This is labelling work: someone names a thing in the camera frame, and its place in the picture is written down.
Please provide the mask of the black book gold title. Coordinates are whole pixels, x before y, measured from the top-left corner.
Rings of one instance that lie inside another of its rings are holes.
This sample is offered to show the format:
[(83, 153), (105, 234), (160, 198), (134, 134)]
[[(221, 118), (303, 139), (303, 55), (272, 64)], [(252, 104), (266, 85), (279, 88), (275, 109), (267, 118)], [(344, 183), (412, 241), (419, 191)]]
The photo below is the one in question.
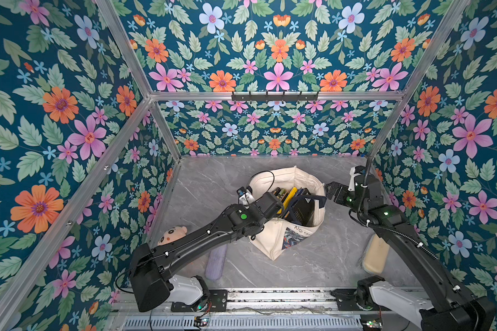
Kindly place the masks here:
[(290, 208), (290, 222), (299, 226), (312, 227), (315, 211), (315, 198), (308, 194), (294, 198)]

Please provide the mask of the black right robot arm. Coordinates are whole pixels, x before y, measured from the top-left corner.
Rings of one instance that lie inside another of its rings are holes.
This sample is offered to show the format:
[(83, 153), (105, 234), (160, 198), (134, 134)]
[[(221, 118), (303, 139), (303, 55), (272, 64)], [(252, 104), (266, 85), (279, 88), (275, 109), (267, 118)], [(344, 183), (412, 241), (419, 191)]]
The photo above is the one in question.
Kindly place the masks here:
[(351, 169), (348, 184), (331, 182), (325, 196), (349, 208), (351, 218), (372, 229), (405, 262), (427, 294), (426, 299), (394, 288), (380, 276), (358, 282), (357, 305), (385, 307), (421, 330), (489, 330), (495, 305), (478, 297), (440, 263), (420, 239), (404, 212), (384, 202), (382, 184), (364, 166)]

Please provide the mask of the cream canvas tote bag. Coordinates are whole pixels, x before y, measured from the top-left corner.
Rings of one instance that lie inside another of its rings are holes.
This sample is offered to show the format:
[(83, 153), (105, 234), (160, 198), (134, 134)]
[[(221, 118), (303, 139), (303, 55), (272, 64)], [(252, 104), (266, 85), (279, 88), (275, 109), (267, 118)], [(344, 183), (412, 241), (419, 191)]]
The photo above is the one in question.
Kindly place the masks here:
[(273, 193), (276, 197), (283, 191), (281, 201), (285, 194), (293, 187), (298, 191), (294, 198), (308, 194), (315, 198), (315, 211), (312, 227), (299, 226), (291, 223), (290, 208), (294, 198), (290, 201), (287, 209), (278, 213), (276, 217), (265, 223), (263, 231), (251, 240), (251, 243), (271, 260), (276, 260), (286, 249), (300, 244), (311, 237), (322, 225), (325, 216), (325, 204), (327, 198), (324, 195), (324, 185), (315, 176), (294, 166), (292, 168), (280, 168), (266, 170), (256, 174), (250, 180), (248, 186), (252, 187), (253, 196), (259, 199), (266, 192)]

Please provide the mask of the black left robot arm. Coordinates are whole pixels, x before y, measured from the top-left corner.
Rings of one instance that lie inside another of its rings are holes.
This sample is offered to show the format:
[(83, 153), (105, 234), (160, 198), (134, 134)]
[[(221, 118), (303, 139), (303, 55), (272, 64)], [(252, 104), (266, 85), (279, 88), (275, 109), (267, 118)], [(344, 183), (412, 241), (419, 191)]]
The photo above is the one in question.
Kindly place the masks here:
[(165, 302), (183, 303), (195, 312), (204, 309), (211, 296), (204, 279), (177, 273), (215, 248), (244, 237), (255, 239), (281, 209), (282, 202), (265, 193), (247, 205), (228, 206), (211, 223), (181, 239), (154, 248), (138, 246), (129, 273), (138, 311), (146, 313)]

